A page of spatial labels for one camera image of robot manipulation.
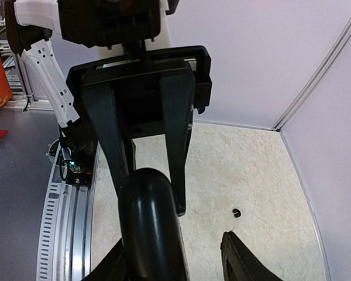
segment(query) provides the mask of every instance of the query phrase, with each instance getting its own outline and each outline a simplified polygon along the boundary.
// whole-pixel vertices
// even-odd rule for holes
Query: gray floor
[[[35,280],[40,222],[58,137],[52,112],[0,111],[0,280]]]

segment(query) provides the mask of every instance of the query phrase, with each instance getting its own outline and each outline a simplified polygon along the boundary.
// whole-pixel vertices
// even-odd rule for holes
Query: beige marbled surface
[[[136,140],[137,167],[168,176],[164,136]],[[191,280],[223,280],[220,243],[234,230],[283,280],[325,280],[312,217],[275,132],[195,124],[180,218]],[[232,209],[242,212],[234,218]],[[94,202],[92,268],[120,238],[117,199],[101,153]]]

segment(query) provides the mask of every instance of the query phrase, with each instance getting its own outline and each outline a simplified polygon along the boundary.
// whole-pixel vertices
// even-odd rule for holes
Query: black cylindrical object
[[[171,184],[145,168],[130,174],[118,198],[122,243],[131,280],[188,280]]]

